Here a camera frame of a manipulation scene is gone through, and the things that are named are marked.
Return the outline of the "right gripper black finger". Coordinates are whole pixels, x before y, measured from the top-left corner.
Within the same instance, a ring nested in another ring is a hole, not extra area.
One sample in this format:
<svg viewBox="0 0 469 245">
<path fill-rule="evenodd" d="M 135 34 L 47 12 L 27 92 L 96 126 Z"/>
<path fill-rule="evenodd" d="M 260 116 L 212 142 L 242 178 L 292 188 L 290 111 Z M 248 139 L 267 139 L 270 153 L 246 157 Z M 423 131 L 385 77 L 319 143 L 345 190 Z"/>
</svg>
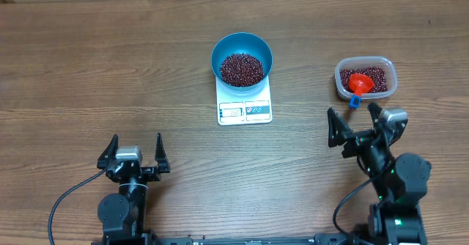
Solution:
<svg viewBox="0 0 469 245">
<path fill-rule="evenodd" d="M 367 106 L 367 109 L 369 110 L 369 113 L 372 117 L 372 122 L 373 122 L 373 126 L 376 128 L 376 127 L 380 127 L 382 124 L 380 122 L 380 119 L 379 119 L 379 116 L 380 116 L 380 113 L 381 111 L 383 110 L 382 107 L 380 107 L 377 103 L 375 102 L 371 102 L 368 106 Z"/>
<path fill-rule="evenodd" d="M 336 147 L 343 145 L 353 133 L 344 118 L 340 117 L 335 109 L 330 107 L 328 116 L 328 146 Z"/>
</svg>

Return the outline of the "red adzuki beans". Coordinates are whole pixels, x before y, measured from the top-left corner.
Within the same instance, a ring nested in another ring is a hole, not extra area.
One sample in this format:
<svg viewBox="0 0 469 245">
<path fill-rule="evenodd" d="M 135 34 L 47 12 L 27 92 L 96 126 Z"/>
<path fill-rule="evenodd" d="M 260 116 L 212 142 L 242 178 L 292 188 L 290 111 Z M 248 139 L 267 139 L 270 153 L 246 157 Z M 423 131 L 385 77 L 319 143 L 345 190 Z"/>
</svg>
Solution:
<svg viewBox="0 0 469 245">
<path fill-rule="evenodd" d="M 349 86 L 349 81 L 351 75 L 356 73 L 363 74 L 374 82 L 374 86 L 370 89 L 369 93 L 386 92 L 388 90 L 385 71 L 381 67 L 372 66 L 341 70 L 339 73 L 341 84 L 346 91 L 352 92 L 352 89 Z"/>
</svg>

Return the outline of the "clear plastic food container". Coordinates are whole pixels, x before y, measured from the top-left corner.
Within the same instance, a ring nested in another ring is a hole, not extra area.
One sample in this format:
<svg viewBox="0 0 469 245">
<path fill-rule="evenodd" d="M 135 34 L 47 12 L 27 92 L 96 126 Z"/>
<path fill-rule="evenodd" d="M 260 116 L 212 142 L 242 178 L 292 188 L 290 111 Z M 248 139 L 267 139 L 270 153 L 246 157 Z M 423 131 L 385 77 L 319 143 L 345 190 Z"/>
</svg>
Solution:
<svg viewBox="0 0 469 245">
<path fill-rule="evenodd" d="M 342 72 L 343 70 L 354 70 L 365 67 L 378 67 L 383 69 L 388 89 L 384 92 L 363 94 L 362 98 L 364 100 L 376 100 L 381 98 L 387 98 L 395 93 L 399 82 L 394 64 L 391 60 L 383 56 L 355 56 L 340 61 L 334 71 L 336 89 L 341 99 L 350 100 L 352 97 L 352 93 L 347 91 L 346 88 L 342 85 L 340 72 Z"/>
</svg>

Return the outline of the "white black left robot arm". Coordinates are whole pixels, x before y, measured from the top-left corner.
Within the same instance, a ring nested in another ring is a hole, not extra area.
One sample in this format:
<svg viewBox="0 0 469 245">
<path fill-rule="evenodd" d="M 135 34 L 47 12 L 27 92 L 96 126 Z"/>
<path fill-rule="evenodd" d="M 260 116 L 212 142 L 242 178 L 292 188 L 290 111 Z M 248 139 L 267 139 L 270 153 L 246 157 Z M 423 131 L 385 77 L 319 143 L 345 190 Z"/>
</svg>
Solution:
<svg viewBox="0 0 469 245">
<path fill-rule="evenodd" d="M 142 165 L 143 155 L 138 145 L 119 146 L 114 135 L 97 160 L 108 179 L 119 184 L 117 193 L 102 198 L 97 217 L 103 226 L 102 244 L 160 244 L 154 232 L 145 227 L 148 184 L 161 180 L 171 171 L 161 134 L 156 136 L 156 165 Z"/>
</svg>

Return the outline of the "orange measuring scoop blue handle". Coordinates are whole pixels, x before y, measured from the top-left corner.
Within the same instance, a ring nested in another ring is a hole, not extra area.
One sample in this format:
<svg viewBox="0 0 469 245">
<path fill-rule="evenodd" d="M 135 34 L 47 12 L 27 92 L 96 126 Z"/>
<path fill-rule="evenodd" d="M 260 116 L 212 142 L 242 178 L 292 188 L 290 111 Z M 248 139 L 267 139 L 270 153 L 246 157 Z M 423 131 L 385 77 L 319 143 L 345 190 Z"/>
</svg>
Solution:
<svg viewBox="0 0 469 245">
<path fill-rule="evenodd" d="M 349 88 L 352 90 L 353 95 L 349 107 L 358 109 L 362 101 L 362 95 L 370 92 L 373 87 L 374 82 L 368 76 L 360 73 L 352 74 L 349 80 Z"/>
</svg>

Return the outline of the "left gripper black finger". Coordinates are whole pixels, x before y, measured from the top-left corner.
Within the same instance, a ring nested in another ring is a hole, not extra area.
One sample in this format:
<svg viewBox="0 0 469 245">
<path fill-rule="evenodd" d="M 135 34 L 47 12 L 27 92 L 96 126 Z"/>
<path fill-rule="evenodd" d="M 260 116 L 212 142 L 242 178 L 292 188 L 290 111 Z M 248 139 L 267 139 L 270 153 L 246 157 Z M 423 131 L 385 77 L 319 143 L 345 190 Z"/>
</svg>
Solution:
<svg viewBox="0 0 469 245">
<path fill-rule="evenodd" d="M 158 163 L 159 173 L 170 173 L 171 167 L 167 159 L 166 151 L 164 150 L 161 133 L 157 133 L 155 161 Z"/>
<path fill-rule="evenodd" d="M 115 159 L 116 152 L 119 147 L 119 137 L 117 134 L 114 134 L 109 145 L 100 155 L 97 160 L 97 168 L 98 169 L 105 169 L 109 163 Z"/>
</svg>

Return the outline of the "red beans in bowl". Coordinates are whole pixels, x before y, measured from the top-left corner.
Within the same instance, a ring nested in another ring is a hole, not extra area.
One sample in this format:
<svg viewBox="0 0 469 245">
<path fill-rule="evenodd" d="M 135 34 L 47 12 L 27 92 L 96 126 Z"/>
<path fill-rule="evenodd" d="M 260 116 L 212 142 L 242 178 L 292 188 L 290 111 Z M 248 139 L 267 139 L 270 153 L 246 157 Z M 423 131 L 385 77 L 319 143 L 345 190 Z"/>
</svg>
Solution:
<svg viewBox="0 0 469 245">
<path fill-rule="evenodd" d="M 221 80 L 233 87 L 250 87 L 265 77 L 261 61 L 245 53 L 227 56 L 219 71 Z"/>
</svg>

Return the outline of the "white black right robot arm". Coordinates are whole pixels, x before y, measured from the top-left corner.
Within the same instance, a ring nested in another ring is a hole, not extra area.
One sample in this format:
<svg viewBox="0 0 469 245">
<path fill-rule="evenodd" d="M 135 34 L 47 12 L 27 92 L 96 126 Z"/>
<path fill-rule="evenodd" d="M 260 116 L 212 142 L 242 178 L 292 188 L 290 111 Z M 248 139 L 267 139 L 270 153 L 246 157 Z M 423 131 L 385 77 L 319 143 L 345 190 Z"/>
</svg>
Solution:
<svg viewBox="0 0 469 245">
<path fill-rule="evenodd" d="M 403 153 L 394 157 L 391 145 L 404 133 L 408 116 L 401 108 L 384 109 L 370 103 L 373 126 L 354 131 L 335 109 L 327 111 L 328 145 L 342 146 L 343 158 L 355 158 L 368 180 L 350 192 L 344 205 L 360 190 L 373 185 L 379 201 L 369 207 L 368 222 L 347 232 L 337 227 L 328 239 L 338 244 L 427 244 L 419 206 L 427 194 L 432 165 L 422 156 Z"/>
</svg>

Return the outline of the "white digital kitchen scale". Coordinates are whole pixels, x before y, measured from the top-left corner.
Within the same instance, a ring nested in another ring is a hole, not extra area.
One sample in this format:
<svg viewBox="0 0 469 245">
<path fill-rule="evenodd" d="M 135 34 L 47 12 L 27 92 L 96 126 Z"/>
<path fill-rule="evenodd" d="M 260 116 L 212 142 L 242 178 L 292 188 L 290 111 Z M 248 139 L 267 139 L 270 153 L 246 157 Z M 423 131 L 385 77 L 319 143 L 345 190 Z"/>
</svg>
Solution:
<svg viewBox="0 0 469 245">
<path fill-rule="evenodd" d="M 217 121 L 219 125 L 271 123 L 273 108 L 269 77 L 248 87 L 232 87 L 215 80 Z"/>
</svg>

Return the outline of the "blue plastic bowl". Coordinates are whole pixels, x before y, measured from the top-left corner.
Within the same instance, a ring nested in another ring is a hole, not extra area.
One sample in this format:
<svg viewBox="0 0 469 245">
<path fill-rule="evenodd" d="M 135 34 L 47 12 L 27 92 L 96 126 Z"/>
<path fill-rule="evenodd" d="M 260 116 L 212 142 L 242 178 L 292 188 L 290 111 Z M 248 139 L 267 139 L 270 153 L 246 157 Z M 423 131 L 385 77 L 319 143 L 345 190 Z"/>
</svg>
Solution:
<svg viewBox="0 0 469 245">
<path fill-rule="evenodd" d="M 222 38 L 214 47 L 210 63 L 216 78 L 221 80 L 221 63 L 232 54 L 250 54 L 261 61 L 265 79 L 273 68 L 273 53 L 270 46 L 259 36 L 248 32 L 237 32 Z"/>
</svg>

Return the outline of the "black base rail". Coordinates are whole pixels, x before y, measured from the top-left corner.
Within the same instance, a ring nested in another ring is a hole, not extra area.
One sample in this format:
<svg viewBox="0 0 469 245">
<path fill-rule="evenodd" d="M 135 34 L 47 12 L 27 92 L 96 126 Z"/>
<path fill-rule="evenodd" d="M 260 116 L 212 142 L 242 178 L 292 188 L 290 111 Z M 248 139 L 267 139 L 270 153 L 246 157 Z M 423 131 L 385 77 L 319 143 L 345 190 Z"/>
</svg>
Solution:
<svg viewBox="0 0 469 245">
<path fill-rule="evenodd" d="M 217 238 L 192 239 L 158 238 L 156 235 L 143 234 L 140 238 L 109 241 L 106 237 L 94 241 L 91 245 L 104 244 L 148 244 L 148 245 L 346 245 L 358 244 L 340 233 L 319 233 L 313 237 L 282 237 L 282 238 Z"/>
</svg>

